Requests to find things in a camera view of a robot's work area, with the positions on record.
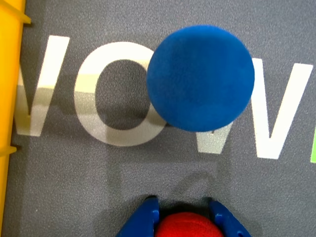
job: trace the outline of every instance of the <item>white letter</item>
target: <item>white letter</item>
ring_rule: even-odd
[[[94,50],[81,65],[75,85],[75,108],[84,129],[96,139],[114,146],[135,146],[150,141],[164,128],[166,122],[152,105],[140,125],[118,130],[104,124],[95,106],[95,89],[103,69],[116,60],[139,63],[145,70],[153,55],[150,49],[131,42],[115,42]]]
[[[294,64],[270,138],[262,60],[254,58],[253,65],[255,85],[251,96],[251,105],[257,156],[278,159],[313,66]]]
[[[49,36],[39,82],[31,107],[31,115],[29,115],[23,76],[20,68],[14,112],[16,131],[18,134],[40,136],[60,68],[66,54],[69,39],[69,37]]]
[[[201,153],[221,154],[233,123],[211,132],[197,132],[197,150]]]

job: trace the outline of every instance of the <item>letter o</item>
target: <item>letter o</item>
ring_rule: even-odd
[[[131,60],[146,71],[153,51],[131,42],[114,42],[101,46],[82,63],[75,84],[75,109],[84,129],[96,139],[114,146],[136,146],[155,138],[166,122],[150,104],[145,119],[135,128],[114,129],[100,119],[95,106],[95,89],[104,68],[117,60]]]

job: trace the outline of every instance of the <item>red ball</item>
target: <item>red ball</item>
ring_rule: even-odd
[[[223,237],[207,218],[190,212],[167,216],[158,226],[155,237]]]

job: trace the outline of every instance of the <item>yellow plastic rail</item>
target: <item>yellow plastic rail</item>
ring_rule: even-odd
[[[0,233],[11,147],[13,112],[18,82],[25,0],[0,0]]]

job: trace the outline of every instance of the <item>blue ball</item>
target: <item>blue ball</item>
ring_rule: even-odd
[[[215,26],[178,30],[156,49],[147,71],[149,98],[170,125],[211,131],[246,108],[254,86],[251,56],[234,35]]]

